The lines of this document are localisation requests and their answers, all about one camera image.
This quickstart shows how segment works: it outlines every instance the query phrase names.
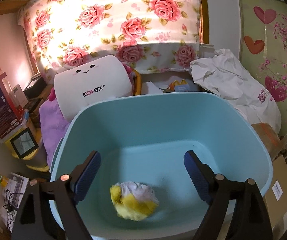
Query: crumpled ball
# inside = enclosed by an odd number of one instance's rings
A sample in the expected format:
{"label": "crumpled ball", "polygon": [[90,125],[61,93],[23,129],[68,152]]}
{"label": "crumpled ball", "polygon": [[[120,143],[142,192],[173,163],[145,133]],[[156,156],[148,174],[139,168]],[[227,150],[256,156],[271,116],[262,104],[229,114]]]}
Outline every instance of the crumpled ball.
{"label": "crumpled ball", "polygon": [[150,186],[133,181],[113,185],[110,188],[110,196],[117,215],[134,221],[144,220],[159,205]]}

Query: cartoon face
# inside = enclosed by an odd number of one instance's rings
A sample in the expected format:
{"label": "cartoon face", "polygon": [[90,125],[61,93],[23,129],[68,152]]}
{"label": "cartoon face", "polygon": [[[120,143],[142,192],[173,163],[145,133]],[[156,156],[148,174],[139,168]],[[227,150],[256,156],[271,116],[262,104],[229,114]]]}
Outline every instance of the cartoon face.
{"label": "cartoon face", "polygon": [[[97,65],[90,65],[90,67],[89,68],[93,68],[93,67],[98,67]],[[84,69],[84,70],[81,70],[81,69],[77,69],[76,71],[75,71],[75,73],[74,74],[72,74],[73,76],[75,76],[75,75],[77,75],[78,73],[80,73],[80,72],[83,72],[83,73],[88,73],[89,72],[89,70],[90,69]]]}

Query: blue gripper pad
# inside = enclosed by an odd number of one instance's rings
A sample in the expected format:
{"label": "blue gripper pad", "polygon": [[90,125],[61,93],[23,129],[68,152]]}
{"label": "blue gripper pad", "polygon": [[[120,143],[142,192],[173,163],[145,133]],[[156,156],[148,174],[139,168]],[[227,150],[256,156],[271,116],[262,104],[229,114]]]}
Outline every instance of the blue gripper pad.
{"label": "blue gripper pad", "polygon": [[80,175],[77,183],[75,184],[74,200],[76,204],[78,204],[79,201],[82,201],[85,199],[85,196],[87,195],[89,191],[89,188],[93,182],[93,179],[96,176],[97,171],[99,170],[100,163],[101,163],[100,153],[96,152],[92,160],[86,166],[84,172]]}
{"label": "blue gripper pad", "polygon": [[193,185],[195,186],[199,194],[199,197],[203,201],[206,201],[208,204],[210,204],[212,202],[212,197],[209,195],[210,185],[205,179],[205,177],[203,176],[203,174],[201,173],[196,161],[194,160],[191,154],[195,155],[193,151],[189,151],[185,153],[184,158],[183,158],[184,166],[186,167],[186,170],[193,182]]}

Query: blue plastic basin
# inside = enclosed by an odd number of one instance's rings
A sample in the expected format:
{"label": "blue plastic basin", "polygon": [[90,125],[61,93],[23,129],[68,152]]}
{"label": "blue plastic basin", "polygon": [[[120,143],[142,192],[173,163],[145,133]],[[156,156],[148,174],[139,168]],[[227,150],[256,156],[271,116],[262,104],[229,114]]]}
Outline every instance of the blue plastic basin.
{"label": "blue plastic basin", "polygon": [[[51,180],[69,174],[92,150],[100,152],[101,167],[77,208],[90,234],[107,239],[193,234],[208,206],[184,167],[188,150],[228,179],[253,178],[262,195],[272,180],[271,160],[256,132],[229,103],[209,93],[128,97],[85,108],[62,141]],[[141,222],[119,218],[110,199],[111,185],[130,180],[152,186],[160,201]],[[51,208],[62,226],[53,202]]]}

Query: metal screw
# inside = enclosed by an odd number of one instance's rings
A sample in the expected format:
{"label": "metal screw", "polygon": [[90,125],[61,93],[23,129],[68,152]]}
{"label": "metal screw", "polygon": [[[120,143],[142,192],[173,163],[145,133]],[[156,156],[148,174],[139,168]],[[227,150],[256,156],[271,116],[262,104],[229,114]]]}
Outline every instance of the metal screw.
{"label": "metal screw", "polygon": [[216,174],[217,180],[224,180],[224,176],[222,174]]}
{"label": "metal screw", "polygon": [[38,183],[38,181],[36,179],[33,179],[32,181],[30,181],[30,185],[31,186],[34,186],[37,183]]}
{"label": "metal screw", "polygon": [[256,182],[254,181],[254,179],[247,179],[247,182],[248,182],[250,185],[256,184]]}
{"label": "metal screw", "polygon": [[60,177],[60,179],[62,180],[62,181],[66,181],[66,180],[68,180],[70,178],[70,176],[68,175],[68,174],[64,174],[64,175],[62,175],[61,177]]}

